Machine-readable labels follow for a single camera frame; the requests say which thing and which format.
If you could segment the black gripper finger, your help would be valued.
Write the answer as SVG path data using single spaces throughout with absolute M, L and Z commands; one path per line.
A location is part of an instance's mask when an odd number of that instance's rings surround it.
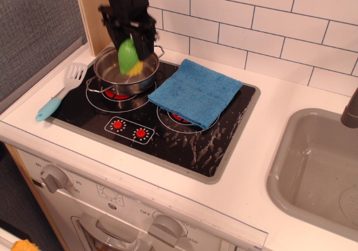
M 154 43 L 158 37 L 155 26 L 132 27 L 131 36 L 140 61 L 154 52 Z
M 109 36 L 117 49 L 125 40 L 130 38 L 130 22 L 111 23 L 105 21 L 104 25 L 106 26 L 107 32 L 109 33 Z

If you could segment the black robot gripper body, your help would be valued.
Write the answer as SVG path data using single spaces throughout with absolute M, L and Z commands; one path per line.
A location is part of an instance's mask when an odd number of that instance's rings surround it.
M 148 14 L 149 0 L 108 0 L 101 6 L 103 23 L 110 34 L 156 34 L 156 20 Z

